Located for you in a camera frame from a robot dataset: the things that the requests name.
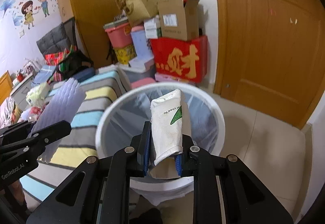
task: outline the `blue gripper pad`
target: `blue gripper pad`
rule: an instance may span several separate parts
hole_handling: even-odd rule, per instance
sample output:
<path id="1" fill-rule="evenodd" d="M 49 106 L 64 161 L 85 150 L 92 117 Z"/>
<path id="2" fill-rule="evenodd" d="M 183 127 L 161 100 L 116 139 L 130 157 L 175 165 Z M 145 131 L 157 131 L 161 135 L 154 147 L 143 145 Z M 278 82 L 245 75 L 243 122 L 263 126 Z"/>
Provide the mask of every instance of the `blue gripper pad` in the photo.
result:
<path id="1" fill-rule="evenodd" d="M 150 160 L 150 142 L 151 142 L 151 126 L 147 131 L 146 145 L 144 149 L 144 157 L 143 157 L 143 175 L 146 176 L 149 169 L 149 160 Z"/>
<path id="2" fill-rule="evenodd" d="M 182 174 L 182 156 L 178 154 L 175 156 L 175 167 L 179 176 Z"/>

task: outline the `chinese character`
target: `chinese character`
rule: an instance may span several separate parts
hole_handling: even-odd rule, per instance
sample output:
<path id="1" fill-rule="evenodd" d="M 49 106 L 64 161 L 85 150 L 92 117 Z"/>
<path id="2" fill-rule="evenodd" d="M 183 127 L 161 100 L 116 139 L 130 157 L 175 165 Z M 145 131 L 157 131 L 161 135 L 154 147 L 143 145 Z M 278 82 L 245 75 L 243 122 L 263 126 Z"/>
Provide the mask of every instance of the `chinese character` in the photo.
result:
<path id="1" fill-rule="evenodd" d="M 182 69 L 179 64 L 179 57 L 182 55 L 182 51 L 178 48 L 174 48 L 169 54 L 167 64 L 170 67 L 170 73 L 176 72 L 178 75 L 182 75 Z"/>
<path id="2" fill-rule="evenodd" d="M 182 68 L 189 68 L 190 71 L 185 75 L 187 78 L 196 78 L 196 68 L 195 61 L 199 60 L 199 56 L 196 55 L 198 50 L 194 44 L 190 45 L 190 54 L 184 57 L 181 57 L 181 60 L 184 62 Z"/>

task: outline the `red box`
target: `red box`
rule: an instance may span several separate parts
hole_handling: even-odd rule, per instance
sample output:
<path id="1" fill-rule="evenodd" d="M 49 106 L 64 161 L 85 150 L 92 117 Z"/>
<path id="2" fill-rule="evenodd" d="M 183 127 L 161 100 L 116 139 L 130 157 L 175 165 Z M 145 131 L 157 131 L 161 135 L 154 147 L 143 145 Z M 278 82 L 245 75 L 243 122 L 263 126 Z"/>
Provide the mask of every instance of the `red box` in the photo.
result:
<path id="1" fill-rule="evenodd" d="M 200 83 L 206 75 L 208 38 L 191 41 L 161 37 L 150 39 L 158 73 Z"/>

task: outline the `striped blanket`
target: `striped blanket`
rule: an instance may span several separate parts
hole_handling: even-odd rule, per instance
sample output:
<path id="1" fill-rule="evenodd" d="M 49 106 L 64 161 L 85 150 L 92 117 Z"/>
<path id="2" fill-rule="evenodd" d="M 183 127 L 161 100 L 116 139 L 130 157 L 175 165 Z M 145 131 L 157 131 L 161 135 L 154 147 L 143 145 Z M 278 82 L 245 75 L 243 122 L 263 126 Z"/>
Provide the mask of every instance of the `striped blanket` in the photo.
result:
<path id="1" fill-rule="evenodd" d="M 105 109 L 119 96 L 131 89 L 125 74 L 116 66 L 104 67 L 80 83 L 86 92 L 71 123 L 71 133 L 62 139 L 50 163 L 39 161 L 39 166 L 20 179 L 27 206 L 34 210 L 86 157 L 97 155 L 95 134 Z M 51 90 L 46 101 L 55 95 Z"/>

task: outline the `white floor tile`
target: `white floor tile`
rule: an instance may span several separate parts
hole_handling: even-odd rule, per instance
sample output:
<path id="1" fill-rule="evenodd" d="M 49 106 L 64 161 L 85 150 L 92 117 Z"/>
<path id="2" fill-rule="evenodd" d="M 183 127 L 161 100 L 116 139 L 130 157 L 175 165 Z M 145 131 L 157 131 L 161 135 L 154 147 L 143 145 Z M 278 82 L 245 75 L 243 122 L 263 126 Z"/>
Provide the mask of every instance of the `white floor tile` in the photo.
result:
<path id="1" fill-rule="evenodd" d="M 225 119 L 225 144 L 220 156 L 236 154 L 244 159 L 257 111 L 235 102 L 210 94 L 219 105 Z"/>
<path id="2" fill-rule="evenodd" d="M 294 210 L 296 202 L 290 199 L 284 199 L 282 197 L 277 197 L 277 200 L 280 201 L 280 203 L 284 206 L 284 208 L 292 214 L 292 211 Z"/>
<path id="3" fill-rule="evenodd" d="M 297 128 L 257 112 L 244 163 L 275 195 L 296 201 L 304 165 L 305 138 Z"/>

